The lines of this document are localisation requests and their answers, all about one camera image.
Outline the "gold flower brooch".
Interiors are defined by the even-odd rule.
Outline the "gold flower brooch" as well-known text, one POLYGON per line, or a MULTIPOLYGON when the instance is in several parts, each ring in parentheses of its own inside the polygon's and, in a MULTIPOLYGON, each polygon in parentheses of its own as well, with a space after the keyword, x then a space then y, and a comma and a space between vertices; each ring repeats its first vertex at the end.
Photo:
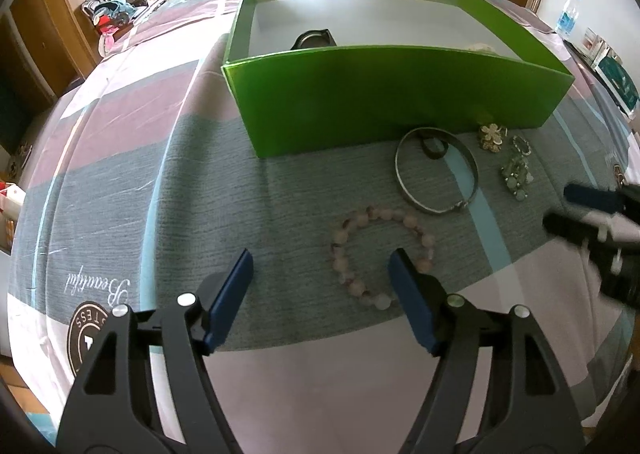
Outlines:
POLYGON ((483 125, 478 129, 478 144, 484 151, 499 153, 506 139, 508 139, 508 135, 509 129, 506 126, 500 126, 495 123, 483 125))

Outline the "clear plastic water bottle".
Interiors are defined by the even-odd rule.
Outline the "clear plastic water bottle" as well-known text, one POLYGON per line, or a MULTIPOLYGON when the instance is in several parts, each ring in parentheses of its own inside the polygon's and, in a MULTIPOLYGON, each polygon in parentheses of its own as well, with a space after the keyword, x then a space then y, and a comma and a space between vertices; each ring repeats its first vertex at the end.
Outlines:
POLYGON ((581 0, 567 0, 556 22, 556 32, 559 36, 567 38, 574 30, 575 23, 579 16, 579 6, 581 0))

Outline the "green stone flower jewelry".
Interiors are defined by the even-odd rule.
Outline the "green stone flower jewelry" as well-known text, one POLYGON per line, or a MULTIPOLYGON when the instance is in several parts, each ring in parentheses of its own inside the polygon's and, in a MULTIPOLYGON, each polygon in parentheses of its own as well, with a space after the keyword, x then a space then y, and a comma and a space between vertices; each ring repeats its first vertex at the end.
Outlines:
POLYGON ((512 137, 511 145, 512 153, 506 165, 501 167, 501 176, 504 185, 514 199, 523 202, 527 199, 526 188, 534 180, 528 166, 528 158, 532 155, 532 147, 524 137, 518 135, 512 137))

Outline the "green cardboard box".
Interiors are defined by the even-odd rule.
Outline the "green cardboard box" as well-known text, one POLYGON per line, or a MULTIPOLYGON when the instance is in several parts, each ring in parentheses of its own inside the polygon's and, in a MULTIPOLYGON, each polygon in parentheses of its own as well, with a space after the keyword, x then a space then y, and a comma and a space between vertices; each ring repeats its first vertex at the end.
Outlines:
POLYGON ((537 128, 574 81, 488 0, 242 0, 222 70, 260 157, 396 140, 416 126, 537 128), (321 29, 335 47, 291 49, 321 29), (475 43, 498 54, 465 50, 475 43))

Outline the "dark green box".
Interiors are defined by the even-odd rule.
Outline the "dark green box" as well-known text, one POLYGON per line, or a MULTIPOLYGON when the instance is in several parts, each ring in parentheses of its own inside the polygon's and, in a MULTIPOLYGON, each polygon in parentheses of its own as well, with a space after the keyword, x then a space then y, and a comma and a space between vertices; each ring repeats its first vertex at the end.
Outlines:
POLYGON ((634 114, 639 107, 639 90, 624 67, 614 58, 603 57, 597 64, 596 71, 604 79, 606 87, 611 90, 620 108, 627 116, 634 114))

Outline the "chair with piled clothes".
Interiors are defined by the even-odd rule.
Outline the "chair with piled clothes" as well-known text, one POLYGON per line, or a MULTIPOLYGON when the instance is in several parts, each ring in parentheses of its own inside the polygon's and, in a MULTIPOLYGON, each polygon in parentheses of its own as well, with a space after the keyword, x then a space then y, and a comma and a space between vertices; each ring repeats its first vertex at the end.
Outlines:
POLYGON ((125 31, 149 7, 147 0, 85 0, 81 11, 99 35, 98 51, 105 57, 115 43, 115 35, 125 31))

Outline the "silver metal bangle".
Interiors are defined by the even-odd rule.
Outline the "silver metal bangle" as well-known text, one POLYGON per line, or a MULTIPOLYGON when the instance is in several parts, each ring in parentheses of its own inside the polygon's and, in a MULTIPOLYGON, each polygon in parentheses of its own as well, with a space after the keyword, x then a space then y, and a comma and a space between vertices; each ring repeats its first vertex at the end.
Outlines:
POLYGON ((393 171, 397 188, 405 201, 420 213, 443 216, 467 209, 480 188, 480 167, 471 149, 449 131, 435 127, 410 128, 396 145, 393 171), (439 206, 423 194, 457 182, 458 197, 444 205, 442 194, 436 195, 439 206))

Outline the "black wrist watch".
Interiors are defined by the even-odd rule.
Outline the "black wrist watch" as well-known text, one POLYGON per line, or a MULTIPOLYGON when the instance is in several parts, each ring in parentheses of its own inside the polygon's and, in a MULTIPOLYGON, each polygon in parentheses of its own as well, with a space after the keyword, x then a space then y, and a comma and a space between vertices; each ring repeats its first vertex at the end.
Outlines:
POLYGON ((296 38, 292 50, 335 47, 336 41, 328 29, 309 30, 296 38))

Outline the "white wrist watch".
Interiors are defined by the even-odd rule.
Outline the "white wrist watch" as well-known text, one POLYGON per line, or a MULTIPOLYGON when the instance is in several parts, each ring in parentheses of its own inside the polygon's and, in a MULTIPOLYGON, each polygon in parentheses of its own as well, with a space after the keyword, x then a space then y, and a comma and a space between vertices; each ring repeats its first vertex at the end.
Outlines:
POLYGON ((497 55, 498 51, 488 45, 488 44, 484 44, 484 43, 475 43, 469 46, 465 47, 465 50, 467 51, 474 51, 474 52, 481 52, 482 54, 487 54, 487 55, 497 55))

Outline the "plaid tablecloth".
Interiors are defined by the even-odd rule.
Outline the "plaid tablecloth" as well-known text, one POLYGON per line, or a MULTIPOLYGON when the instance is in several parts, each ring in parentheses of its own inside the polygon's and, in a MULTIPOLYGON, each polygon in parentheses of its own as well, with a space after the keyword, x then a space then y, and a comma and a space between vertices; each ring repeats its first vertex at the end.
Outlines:
MULTIPOLYGON (((352 272, 388 289, 383 261, 434 252, 448 289, 534 311, 578 412, 591 416, 628 365, 632 316, 597 293, 581 253, 547 237, 542 214, 576 180, 639 177, 639 144, 597 78, 536 14, 488 0, 573 74, 544 124, 509 128, 533 148, 519 202, 499 183, 506 153, 476 150, 471 205, 420 215, 426 237, 381 222, 348 240, 352 272)), ((345 291, 330 240, 367 207, 406 209, 396 140, 260 157, 222 65, 242 0, 176 0, 115 48, 56 105, 32 159, 9 275, 18 373, 63 415, 75 373, 72 328, 120 304, 146 310, 193 289, 247 248, 256 280, 207 370, 250 453, 387 453, 397 448, 435 363, 398 308, 345 291)))

